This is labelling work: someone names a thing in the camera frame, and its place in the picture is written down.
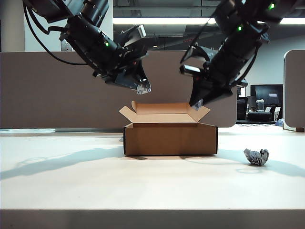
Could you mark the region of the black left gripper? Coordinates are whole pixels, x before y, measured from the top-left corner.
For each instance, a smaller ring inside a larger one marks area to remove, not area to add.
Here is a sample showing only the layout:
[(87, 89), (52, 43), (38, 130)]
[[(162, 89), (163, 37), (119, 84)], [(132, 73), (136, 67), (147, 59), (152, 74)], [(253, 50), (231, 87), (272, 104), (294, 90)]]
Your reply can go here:
[(151, 84), (144, 72), (142, 59), (147, 56), (148, 48), (144, 45), (131, 45), (125, 48), (125, 53), (111, 66), (109, 70), (94, 71), (94, 77), (101, 77), (106, 84), (137, 92), (150, 92)]

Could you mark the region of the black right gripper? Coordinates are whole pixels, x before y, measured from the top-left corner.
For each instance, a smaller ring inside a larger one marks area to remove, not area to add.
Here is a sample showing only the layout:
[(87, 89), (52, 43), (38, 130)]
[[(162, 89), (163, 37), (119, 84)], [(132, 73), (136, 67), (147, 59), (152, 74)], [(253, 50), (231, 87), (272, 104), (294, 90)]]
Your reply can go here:
[(248, 62), (248, 57), (237, 56), (221, 47), (215, 51), (203, 46), (192, 47), (192, 57), (204, 59), (203, 67), (192, 72), (193, 88), (189, 105), (202, 107), (211, 102), (233, 95), (231, 88), (244, 88), (248, 70), (240, 78), (240, 70)]

